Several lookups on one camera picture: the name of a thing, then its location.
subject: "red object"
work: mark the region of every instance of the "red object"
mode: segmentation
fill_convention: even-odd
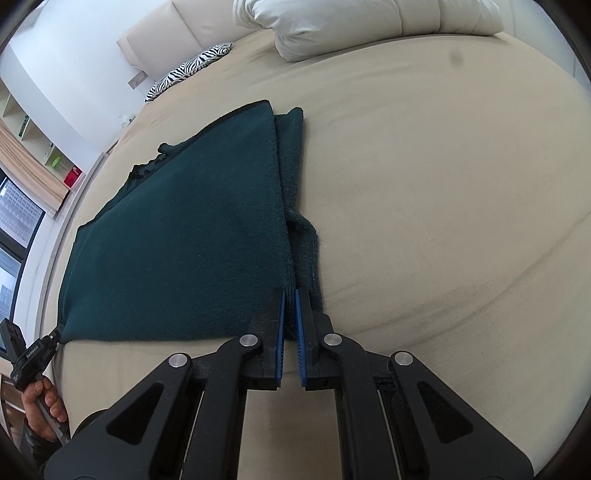
[[[76,180],[78,180],[78,177],[81,173],[81,169],[79,169],[78,167],[72,167],[72,169],[68,172],[68,175],[66,175],[64,183],[68,185],[70,188],[72,188],[72,185],[76,183]]]

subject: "dark green towel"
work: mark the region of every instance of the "dark green towel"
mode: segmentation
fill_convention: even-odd
[[[60,290],[62,340],[239,335],[296,285],[321,309],[318,240],[296,210],[303,112],[266,100],[134,167],[80,227]]]

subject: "white wall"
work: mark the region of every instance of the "white wall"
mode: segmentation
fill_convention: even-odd
[[[122,124],[144,106],[151,82],[129,87],[139,70],[127,63],[116,41],[161,3],[50,0],[34,25],[11,40],[33,83],[96,150],[106,151]]]
[[[0,57],[0,77],[14,98],[64,154],[84,172],[89,172],[101,155],[60,115],[29,77],[9,45]]]

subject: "human hand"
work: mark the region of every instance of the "human hand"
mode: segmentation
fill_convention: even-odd
[[[57,440],[56,433],[47,423],[43,413],[41,413],[39,407],[37,407],[37,404],[35,403],[35,400],[38,397],[40,397],[40,400],[42,402],[44,401],[45,405],[50,408],[51,416],[57,421],[64,422],[68,419],[66,407],[64,406],[63,400],[57,394],[55,385],[51,383],[51,380],[47,377],[43,377],[43,380],[39,380],[27,386],[21,395],[22,406],[25,409],[29,428],[41,438],[48,440],[49,442],[55,442]]]

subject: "shelf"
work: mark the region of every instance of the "shelf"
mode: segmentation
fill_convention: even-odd
[[[31,119],[22,133],[21,143],[39,163],[44,164],[51,153],[51,141]]]
[[[66,177],[76,165],[51,142],[33,119],[28,117],[2,80],[0,80],[0,116],[11,133],[16,139],[20,140],[21,145],[31,156],[55,178],[64,183]],[[80,184],[80,179],[83,177],[84,174],[82,173],[76,179],[73,187]]]
[[[2,112],[2,120],[17,138],[26,116],[25,110],[21,108],[12,95],[9,95],[4,106],[4,111]]]
[[[4,85],[4,82],[0,80],[0,111],[4,111],[6,104],[8,102],[8,97],[10,97],[10,92]]]
[[[47,156],[47,160],[45,161],[46,169],[53,173],[53,175],[60,179],[60,181],[65,180],[66,176],[74,166],[75,165],[72,161],[55,146],[51,149]]]

